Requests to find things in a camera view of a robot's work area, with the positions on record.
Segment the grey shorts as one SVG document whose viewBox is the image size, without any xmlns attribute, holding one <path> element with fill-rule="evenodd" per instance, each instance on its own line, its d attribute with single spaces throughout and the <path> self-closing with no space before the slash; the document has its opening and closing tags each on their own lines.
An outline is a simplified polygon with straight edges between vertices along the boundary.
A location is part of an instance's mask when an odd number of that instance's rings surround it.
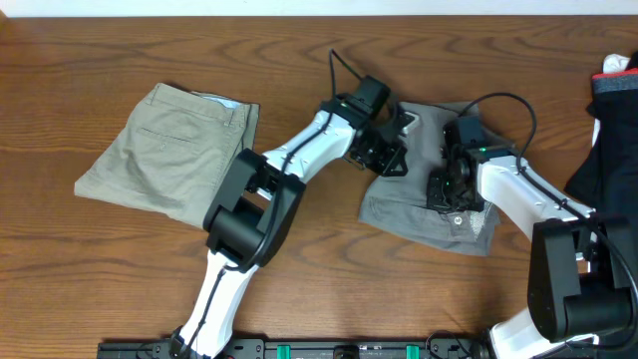
<svg viewBox="0 0 638 359">
<path fill-rule="evenodd" d="M 408 173 L 376 178 L 359 209 L 359 220 L 383 231 L 437 249 L 464 255 L 487 256 L 499 215 L 491 203 L 482 211 L 441 213 L 427 208 L 431 171 L 442 168 L 443 126 L 466 106 L 465 102 L 422 105 L 403 102 L 414 114 L 408 132 L 400 136 L 407 148 Z"/>
</svg>

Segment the khaki shorts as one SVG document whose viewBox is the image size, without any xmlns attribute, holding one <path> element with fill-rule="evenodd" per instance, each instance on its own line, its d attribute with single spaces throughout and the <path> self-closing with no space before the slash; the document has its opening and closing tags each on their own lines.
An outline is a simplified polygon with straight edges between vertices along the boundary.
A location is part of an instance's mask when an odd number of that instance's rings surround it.
<svg viewBox="0 0 638 359">
<path fill-rule="evenodd" d="M 158 83 L 74 192 L 202 227 L 230 163 L 254 145 L 259 111 Z"/>
</svg>

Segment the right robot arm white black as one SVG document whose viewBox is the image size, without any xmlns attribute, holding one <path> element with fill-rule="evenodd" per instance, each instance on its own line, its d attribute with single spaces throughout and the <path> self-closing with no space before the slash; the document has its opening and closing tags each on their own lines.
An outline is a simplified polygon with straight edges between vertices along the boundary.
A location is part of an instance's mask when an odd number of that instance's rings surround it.
<svg viewBox="0 0 638 359">
<path fill-rule="evenodd" d="M 453 147 L 427 182 L 442 212 L 499 208 L 531 242 L 527 306 L 465 358 L 593 358 L 637 344 L 637 250 L 628 220 L 600 215 L 498 147 Z"/>
</svg>

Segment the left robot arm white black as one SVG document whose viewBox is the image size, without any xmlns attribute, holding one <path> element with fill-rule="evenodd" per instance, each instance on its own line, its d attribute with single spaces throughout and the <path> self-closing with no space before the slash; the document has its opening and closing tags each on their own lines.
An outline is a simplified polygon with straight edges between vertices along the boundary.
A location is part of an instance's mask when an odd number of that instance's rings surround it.
<svg viewBox="0 0 638 359">
<path fill-rule="evenodd" d="M 204 282 L 190 318 L 170 338 L 169 357 L 213 358 L 222 351 L 251 277 L 276 254 L 308 182 L 325 166 L 350 156 L 382 177 L 407 173 L 400 138 L 414 118 L 393 104 L 388 122 L 376 126 L 382 106 L 332 99 L 287 143 L 262 155 L 243 150 L 232 161 L 202 223 Z"/>
</svg>

